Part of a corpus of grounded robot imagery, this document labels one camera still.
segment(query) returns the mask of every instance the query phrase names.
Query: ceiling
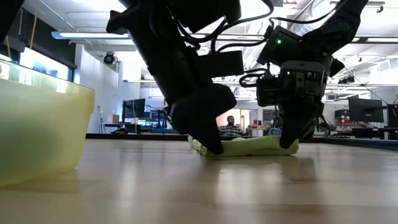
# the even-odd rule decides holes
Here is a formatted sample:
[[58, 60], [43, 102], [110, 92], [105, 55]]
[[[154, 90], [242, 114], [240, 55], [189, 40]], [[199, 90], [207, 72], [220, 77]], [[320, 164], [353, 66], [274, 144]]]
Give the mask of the ceiling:
[[[284, 0], [283, 7], [276, 7], [273, 16], [293, 18], [300, 11], [311, 3], [311, 0]], [[377, 13], [375, 7], [366, 7], [361, 15], [361, 26], [357, 36], [388, 36], [398, 37], [398, 1], [384, 0], [384, 10]], [[31, 13], [38, 9], [38, 17], [59, 31], [64, 32], [105, 32], [105, 27], [109, 19], [109, 11], [123, 11], [125, 7], [118, 0], [25, 0], [23, 5]], [[243, 17], [251, 17], [263, 14], [268, 8], [261, 0], [241, 0]], [[333, 6], [330, 0], [314, 0], [299, 18], [309, 20], [317, 18], [328, 12]], [[199, 33], [211, 33], [219, 22], [209, 25]], [[233, 27], [225, 31], [225, 34], [263, 34], [268, 26], [268, 20], [249, 22]], [[227, 42], [218, 42], [218, 46], [227, 44]], [[130, 40], [91, 40], [87, 49], [92, 48], [96, 51], [113, 51], [123, 49], [134, 49]], [[243, 50], [245, 67], [252, 67], [255, 64], [257, 55], [262, 46], [257, 48], [246, 48]], [[378, 63], [386, 60], [387, 56], [398, 55], [398, 45], [392, 44], [349, 44], [339, 50], [335, 57], [343, 61], [346, 68], [351, 72], [357, 73], [359, 77], [367, 77], [369, 69]], [[331, 83], [337, 83], [340, 77], [344, 77], [346, 71], [342, 71], [336, 79], [330, 80]], [[235, 80], [237, 77], [229, 77], [229, 80]]]

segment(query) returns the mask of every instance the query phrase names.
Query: translucent plastic container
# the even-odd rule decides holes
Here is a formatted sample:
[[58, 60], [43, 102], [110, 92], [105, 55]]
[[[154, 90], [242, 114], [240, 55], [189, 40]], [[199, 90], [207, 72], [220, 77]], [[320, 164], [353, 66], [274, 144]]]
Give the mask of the translucent plastic container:
[[0, 186], [79, 163], [93, 90], [0, 60]]

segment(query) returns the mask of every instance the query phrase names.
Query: black robotic arm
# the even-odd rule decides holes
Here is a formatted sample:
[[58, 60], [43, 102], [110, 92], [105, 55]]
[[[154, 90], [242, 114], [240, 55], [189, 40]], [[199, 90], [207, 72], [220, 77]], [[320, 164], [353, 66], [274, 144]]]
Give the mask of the black robotic arm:
[[[181, 23], [195, 33], [224, 17], [219, 31], [225, 30], [243, 22], [238, 20], [239, 0], [119, 1], [127, 9], [122, 13], [111, 12], [107, 32], [129, 33], [165, 96], [168, 104], [165, 111], [174, 128], [192, 135], [211, 152], [221, 154], [216, 117], [233, 108], [236, 100], [229, 87], [214, 84], [211, 78], [242, 75], [242, 53], [213, 52], [199, 56], [194, 47], [186, 45], [188, 42], [198, 47], [199, 41], [182, 36], [178, 25]], [[271, 0], [263, 2], [272, 6]], [[315, 118], [322, 113], [326, 80], [344, 67], [331, 55], [352, 41], [367, 2], [340, 1], [336, 13], [323, 26], [303, 37], [281, 27], [268, 28], [265, 35], [268, 41], [258, 62], [278, 65], [281, 73], [272, 77], [266, 72], [255, 86], [260, 106], [279, 105], [284, 119], [282, 147], [289, 147], [309, 133]]]

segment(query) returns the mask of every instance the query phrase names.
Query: towel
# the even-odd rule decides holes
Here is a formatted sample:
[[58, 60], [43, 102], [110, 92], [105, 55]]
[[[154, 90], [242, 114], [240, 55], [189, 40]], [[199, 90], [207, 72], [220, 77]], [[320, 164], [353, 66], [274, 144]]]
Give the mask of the towel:
[[206, 157], [220, 156], [288, 156], [299, 149], [299, 140], [293, 142], [288, 149], [279, 146], [280, 136], [262, 136], [258, 138], [235, 138], [232, 141], [222, 141], [224, 153], [214, 155], [199, 141], [188, 136], [192, 149]]

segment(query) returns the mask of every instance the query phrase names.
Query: table surface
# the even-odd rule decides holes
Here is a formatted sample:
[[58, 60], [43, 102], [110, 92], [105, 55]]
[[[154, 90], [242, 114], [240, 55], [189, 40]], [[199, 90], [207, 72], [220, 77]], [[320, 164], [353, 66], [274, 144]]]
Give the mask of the table surface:
[[0, 189], [0, 223], [397, 223], [398, 154], [301, 144], [209, 159], [187, 142], [87, 140], [78, 168]]

